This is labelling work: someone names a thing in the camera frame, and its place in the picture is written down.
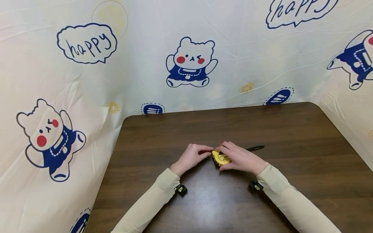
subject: wooden table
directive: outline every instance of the wooden table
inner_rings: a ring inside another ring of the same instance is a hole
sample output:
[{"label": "wooden table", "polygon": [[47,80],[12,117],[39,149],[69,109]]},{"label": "wooden table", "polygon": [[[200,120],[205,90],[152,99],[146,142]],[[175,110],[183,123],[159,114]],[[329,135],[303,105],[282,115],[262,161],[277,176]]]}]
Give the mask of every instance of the wooden table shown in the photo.
[{"label": "wooden table", "polygon": [[[131,116],[120,131],[86,233],[109,233],[189,143],[232,141],[277,167],[343,233],[373,232],[373,173],[312,103]],[[297,232],[250,177],[211,159],[184,174],[145,232]]]}]

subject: beige sleeve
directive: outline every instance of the beige sleeve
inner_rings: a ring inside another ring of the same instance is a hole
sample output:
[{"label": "beige sleeve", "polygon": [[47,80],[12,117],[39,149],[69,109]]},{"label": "beige sleeve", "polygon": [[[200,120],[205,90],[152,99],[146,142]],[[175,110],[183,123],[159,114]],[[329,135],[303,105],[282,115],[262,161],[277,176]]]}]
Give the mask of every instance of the beige sleeve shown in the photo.
[{"label": "beige sleeve", "polygon": [[258,176],[264,192],[300,233],[341,233],[302,193],[297,191],[274,166]]},{"label": "beige sleeve", "polygon": [[163,205],[173,197],[174,188],[179,184],[180,177],[167,168],[127,211],[112,233],[141,233]]}]

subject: bear ear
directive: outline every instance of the bear ear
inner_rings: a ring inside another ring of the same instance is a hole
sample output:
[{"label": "bear ear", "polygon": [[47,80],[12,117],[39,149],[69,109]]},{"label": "bear ear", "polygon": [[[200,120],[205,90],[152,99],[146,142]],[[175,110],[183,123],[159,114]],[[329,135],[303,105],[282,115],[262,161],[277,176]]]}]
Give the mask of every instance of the bear ear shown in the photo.
[{"label": "bear ear", "polygon": [[206,45],[207,45],[209,48],[213,48],[213,47],[215,47],[215,42],[214,42],[214,41],[208,41],[208,42],[206,42]]},{"label": "bear ear", "polygon": [[43,99],[38,99],[38,101],[36,102],[36,106],[37,107],[43,107],[43,106],[47,106],[47,102]]},{"label": "bear ear", "polygon": [[180,41],[180,46],[190,44],[192,42],[192,39],[190,37],[184,37]]},{"label": "bear ear", "polygon": [[26,120],[27,120],[27,115],[25,113],[18,113],[17,114],[17,122],[18,124],[24,128],[24,125],[26,123]]}]

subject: fabric backdrop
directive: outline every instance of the fabric backdrop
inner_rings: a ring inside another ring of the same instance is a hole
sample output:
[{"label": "fabric backdrop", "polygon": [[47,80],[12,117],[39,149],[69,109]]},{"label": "fabric backdrop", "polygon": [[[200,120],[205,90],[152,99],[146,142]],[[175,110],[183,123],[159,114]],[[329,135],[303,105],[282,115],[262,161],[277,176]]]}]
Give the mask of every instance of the fabric backdrop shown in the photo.
[{"label": "fabric backdrop", "polygon": [[0,232],[82,233],[130,115],[311,101],[373,168],[369,0],[0,3]]}]

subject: person's left hand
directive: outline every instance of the person's left hand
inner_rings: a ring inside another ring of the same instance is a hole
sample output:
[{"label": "person's left hand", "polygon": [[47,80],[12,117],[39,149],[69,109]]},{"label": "person's left hand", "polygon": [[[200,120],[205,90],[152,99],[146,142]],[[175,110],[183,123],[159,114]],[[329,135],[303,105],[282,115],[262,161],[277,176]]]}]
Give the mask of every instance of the person's left hand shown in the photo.
[{"label": "person's left hand", "polygon": [[170,169],[173,173],[181,177],[186,171],[196,166],[199,162],[211,155],[213,147],[197,144],[189,144],[180,159],[174,163]]}]

